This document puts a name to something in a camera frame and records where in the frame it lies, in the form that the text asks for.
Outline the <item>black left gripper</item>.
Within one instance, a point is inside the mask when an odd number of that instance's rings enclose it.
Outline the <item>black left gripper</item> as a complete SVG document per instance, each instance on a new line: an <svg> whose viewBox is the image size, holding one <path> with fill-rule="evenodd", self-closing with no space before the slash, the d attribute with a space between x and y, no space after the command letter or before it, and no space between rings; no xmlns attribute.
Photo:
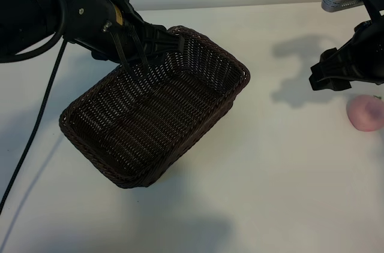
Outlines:
<svg viewBox="0 0 384 253"><path fill-rule="evenodd" d="M164 63L167 52L184 52L185 39L167 32L163 25L142 19L132 5L121 3L124 33L121 35L121 64L157 66Z"/></svg>

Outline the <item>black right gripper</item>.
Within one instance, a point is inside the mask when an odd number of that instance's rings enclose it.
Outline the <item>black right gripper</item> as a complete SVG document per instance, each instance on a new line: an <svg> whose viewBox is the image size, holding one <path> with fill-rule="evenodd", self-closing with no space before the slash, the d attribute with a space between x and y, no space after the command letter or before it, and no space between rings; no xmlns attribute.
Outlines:
<svg viewBox="0 0 384 253"><path fill-rule="evenodd" d="M334 47L325 50L320 55L319 62L311 67L312 90L345 91L352 87L352 81L375 82L373 74L366 69L363 53L359 52L358 46L353 45L357 37L371 25L370 20L358 24L354 28L353 37L346 44L339 49Z"/></svg>

